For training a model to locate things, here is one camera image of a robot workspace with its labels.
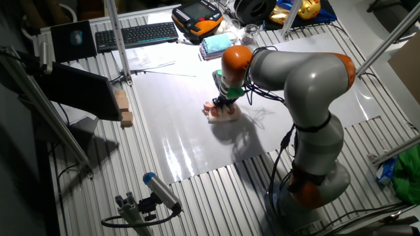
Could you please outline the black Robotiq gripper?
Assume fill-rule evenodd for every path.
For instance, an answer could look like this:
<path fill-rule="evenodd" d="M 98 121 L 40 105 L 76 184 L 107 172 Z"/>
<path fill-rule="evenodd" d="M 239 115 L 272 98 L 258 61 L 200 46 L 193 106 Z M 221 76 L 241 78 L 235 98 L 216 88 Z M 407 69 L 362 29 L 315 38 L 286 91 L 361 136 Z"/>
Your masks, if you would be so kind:
<path fill-rule="evenodd" d="M 234 99 L 228 99 L 223 94 L 220 94 L 215 99 L 212 99 L 212 102 L 216 108 L 221 108 L 221 103 L 226 103 L 229 109 L 233 108 Z"/>

